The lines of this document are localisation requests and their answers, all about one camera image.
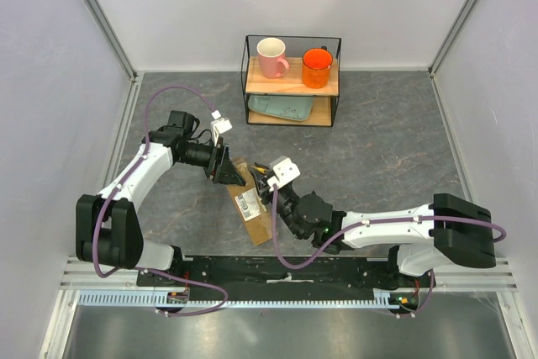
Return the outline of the yellow utility knife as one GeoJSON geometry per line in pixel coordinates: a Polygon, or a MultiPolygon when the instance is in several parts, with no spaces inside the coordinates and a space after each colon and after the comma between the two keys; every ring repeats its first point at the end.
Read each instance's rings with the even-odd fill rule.
{"type": "Polygon", "coordinates": [[[253,163],[249,165],[249,172],[253,177],[255,176],[265,176],[268,171],[268,167],[264,165],[258,165],[253,163]]]}

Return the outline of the brown cardboard express box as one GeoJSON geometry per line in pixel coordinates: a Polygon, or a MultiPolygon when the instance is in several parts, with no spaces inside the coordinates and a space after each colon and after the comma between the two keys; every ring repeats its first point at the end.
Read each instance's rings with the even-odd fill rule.
{"type": "Polygon", "coordinates": [[[235,158],[234,167],[245,180],[245,186],[229,185],[229,196],[239,213],[240,220],[254,245],[261,245],[272,238],[271,215],[256,191],[254,177],[244,158],[235,158]]]}

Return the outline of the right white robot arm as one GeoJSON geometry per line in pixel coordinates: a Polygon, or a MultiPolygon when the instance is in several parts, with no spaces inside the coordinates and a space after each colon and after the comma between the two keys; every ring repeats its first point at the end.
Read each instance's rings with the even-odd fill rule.
{"type": "Polygon", "coordinates": [[[398,287],[449,263],[495,267],[495,245],[507,235],[487,209],[449,193],[410,209],[357,213],[336,210],[316,193],[298,196],[291,183],[280,185],[275,177],[257,175],[255,186],[261,202],[272,206],[272,220],[281,219],[297,239],[310,240],[314,257],[391,245],[384,272],[398,287]]]}

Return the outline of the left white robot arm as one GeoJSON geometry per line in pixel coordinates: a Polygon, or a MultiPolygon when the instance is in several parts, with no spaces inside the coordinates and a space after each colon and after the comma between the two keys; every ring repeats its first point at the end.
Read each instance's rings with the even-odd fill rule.
{"type": "Polygon", "coordinates": [[[224,185],[245,185],[229,158],[223,133],[229,119],[212,113],[211,138],[198,142],[199,120],[183,111],[172,111],[167,124],[146,133],[133,160],[96,195],[82,195],[76,203],[76,257],[112,269],[155,269],[156,277],[175,286],[184,277],[180,251],[171,245],[146,240],[138,210],[159,178],[175,164],[200,167],[209,180],[224,185]]]}

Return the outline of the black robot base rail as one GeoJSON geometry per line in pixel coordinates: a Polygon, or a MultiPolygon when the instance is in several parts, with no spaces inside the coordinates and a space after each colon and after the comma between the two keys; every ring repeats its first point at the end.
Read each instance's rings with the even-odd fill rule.
{"type": "Polygon", "coordinates": [[[426,273],[403,275],[391,261],[352,256],[318,258],[300,270],[285,267],[275,256],[188,256],[174,261],[168,272],[221,287],[231,302],[371,300],[376,289],[436,285],[426,273]]]}

